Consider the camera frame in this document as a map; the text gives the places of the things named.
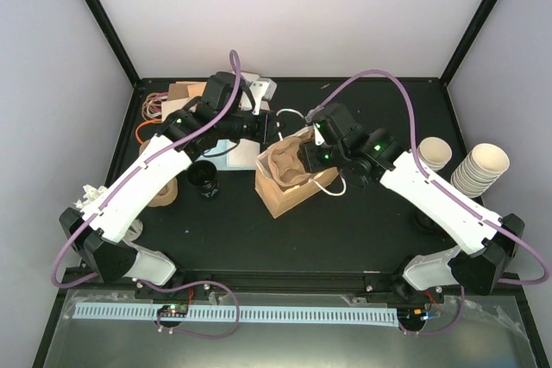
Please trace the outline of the brown pulp cup carrier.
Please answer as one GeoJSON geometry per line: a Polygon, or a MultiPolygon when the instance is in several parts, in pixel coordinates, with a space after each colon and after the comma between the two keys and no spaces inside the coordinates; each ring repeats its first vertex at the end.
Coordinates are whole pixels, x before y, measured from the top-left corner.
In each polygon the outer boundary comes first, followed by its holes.
{"type": "Polygon", "coordinates": [[[306,172],[298,159],[299,145],[312,140],[313,134],[288,136],[267,149],[268,169],[280,188],[287,190],[306,184],[316,177],[315,174],[306,172]]]}

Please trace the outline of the brown paper takeout bag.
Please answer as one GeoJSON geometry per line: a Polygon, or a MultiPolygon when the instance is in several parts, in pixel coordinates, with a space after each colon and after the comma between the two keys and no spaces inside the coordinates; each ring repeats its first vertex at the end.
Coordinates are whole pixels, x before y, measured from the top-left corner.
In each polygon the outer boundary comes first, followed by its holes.
{"type": "Polygon", "coordinates": [[[314,140],[314,128],[305,126],[283,136],[258,155],[255,161],[254,188],[276,219],[319,191],[328,196],[344,196],[347,183],[335,167],[308,172],[299,159],[299,148],[314,140]]]}

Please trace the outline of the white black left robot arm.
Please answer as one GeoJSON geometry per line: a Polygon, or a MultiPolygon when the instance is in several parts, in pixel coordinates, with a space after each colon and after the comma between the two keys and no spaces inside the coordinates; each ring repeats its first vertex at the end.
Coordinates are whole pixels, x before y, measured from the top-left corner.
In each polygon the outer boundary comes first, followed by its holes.
{"type": "Polygon", "coordinates": [[[166,298],[184,291],[184,275],[164,253],[127,242],[125,235],[154,197],[219,141],[270,141],[279,131],[275,112],[266,106],[275,91],[269,78],[248,82],[217,72],[201,96],[166,117],[110,187],[92,189],[83,203],[61,213],[70,246],[92,269],[93,278],[104,283],[142,279],[166,298]]]}

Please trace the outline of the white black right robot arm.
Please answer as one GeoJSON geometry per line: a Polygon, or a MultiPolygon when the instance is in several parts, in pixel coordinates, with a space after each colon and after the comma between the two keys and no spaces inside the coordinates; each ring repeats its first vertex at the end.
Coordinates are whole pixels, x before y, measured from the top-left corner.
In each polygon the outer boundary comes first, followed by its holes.
{"type": "Polygon", "coordinates": [[[469,199],[426,165],[416,162],[380,128],[368,133],[341,103],[310,115],[315,137],[301,145],[299,158],[308,172],[335,167],[346,177],[381,184],[413,204],[441,228],[455,246],[410,259],[392,280],[403,302],[423,290],[459,284],[481,296],[490,294],[517,252],[525,224],[514,214],[498,215],[469,199]]]}

